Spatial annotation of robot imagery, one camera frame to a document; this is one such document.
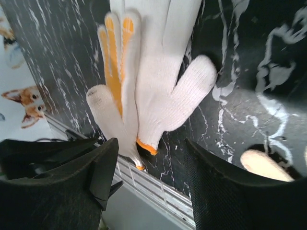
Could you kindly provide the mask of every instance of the black marble surface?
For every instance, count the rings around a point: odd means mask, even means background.
[[[96,35],[106,0],[0,0],[49,113],[89,137],[99,135],[85,100],[104,83]],[[182,70],[199,54],[218,81],[186,123],[164,133],[149,174],[189,194],[186,137],[239,167],[250,147],[275,152],[307,175],[307,7],[305,0],[203,1]]]

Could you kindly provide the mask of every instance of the marble countertop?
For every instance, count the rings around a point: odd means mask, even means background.
[[[49,114],[86,136],[100,135],[85,97],[104,83],[96,31],[108,1],[0,3]],[[203,1],[182,72],[206,54],[219,69],[218,81],[182,127],[163,134],[157,156],[141,153],[149,174],[188,195],[189,137],[239,167],[241,154],[257,148],[306,176],[306,32],[305,0]]]

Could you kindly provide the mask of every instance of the beige object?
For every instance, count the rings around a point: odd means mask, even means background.
[[[241,156],[241,163],[250,173],[279,181],[293,181],[293,178],[264,152],[247,150]]]

